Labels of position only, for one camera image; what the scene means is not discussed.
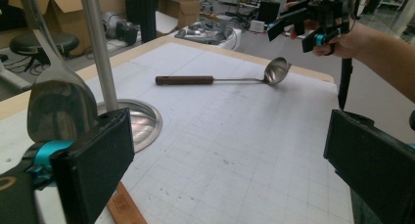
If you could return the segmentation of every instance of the hand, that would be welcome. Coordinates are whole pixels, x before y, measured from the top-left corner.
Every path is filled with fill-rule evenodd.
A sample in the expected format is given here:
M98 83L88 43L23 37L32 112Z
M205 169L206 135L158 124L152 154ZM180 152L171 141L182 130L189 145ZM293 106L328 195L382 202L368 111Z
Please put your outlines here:
M290 8L295 4L297 4L297 2L287 3L285 7ZM315 30L318 28L318 26L319 23L316 21L304 22L304 28L306 30ZM318 57L324 56L331 52L330 44L335 44L334 55L345 59L353 58L359 52L359 48L364 44L364 32L362 31L364 28L362 26L364 25L350 20L350 32L348 34L343 34L340 37L333 38L329 41L328 45L314 46L312 53ZM290 37L291 39L295 39L297 36L298 35L292 26L290 30Z

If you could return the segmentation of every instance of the ladle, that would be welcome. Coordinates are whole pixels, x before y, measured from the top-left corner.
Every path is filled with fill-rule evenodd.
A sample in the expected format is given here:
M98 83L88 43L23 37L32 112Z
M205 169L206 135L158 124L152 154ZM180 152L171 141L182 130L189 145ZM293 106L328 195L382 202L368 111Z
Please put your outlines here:
M265 68L263 79L256 78L214 78L211 75L156 76L158 85L195 85L212 84L213 81L258 81L269 85L281 82L286 76L291 64L286 59L278 57Z

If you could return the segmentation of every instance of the person's arm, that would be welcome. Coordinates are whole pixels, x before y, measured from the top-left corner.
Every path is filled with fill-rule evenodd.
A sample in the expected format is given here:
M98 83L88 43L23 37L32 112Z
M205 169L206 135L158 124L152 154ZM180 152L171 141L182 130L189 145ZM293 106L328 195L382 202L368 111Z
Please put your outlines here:
M359 30L365 43L354 58L415 103L415 47L367 26Z
M315 28L315 22L308 28ZM351 32L330 41L336 43L334 55L354 58L371 68L390 85L415 103L415 47L378 30L356 22ZM315 46L313 53L322 56L330 46Z

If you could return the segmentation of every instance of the spoon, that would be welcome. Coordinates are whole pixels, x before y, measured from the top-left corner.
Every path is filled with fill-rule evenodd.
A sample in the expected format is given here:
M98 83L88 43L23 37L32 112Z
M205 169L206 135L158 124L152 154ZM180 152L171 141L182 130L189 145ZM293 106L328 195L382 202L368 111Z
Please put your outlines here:
M286 59L278 57L265 68L263 79L256 78L214 78L211 75L156 76L158 85L195 85L212 84L213 81L257 81L268 85L281 82L286 76L291 64Z
M51 65L35 80L27 107L27 133L33 142L76 140L95 124L97 103L89 87L64 61L36 0L22 0L29 27Z

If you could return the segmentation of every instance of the metal bowl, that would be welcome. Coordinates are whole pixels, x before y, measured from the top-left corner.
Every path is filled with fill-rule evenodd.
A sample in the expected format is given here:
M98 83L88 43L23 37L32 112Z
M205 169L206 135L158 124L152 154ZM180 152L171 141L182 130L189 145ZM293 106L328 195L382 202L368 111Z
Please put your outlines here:
M120 109L130 110L134 152L138 153L159 136L162 125L161 115L153 106L137 100L120 99L118 106ZM98 114L105 112L104 103L99 103Z

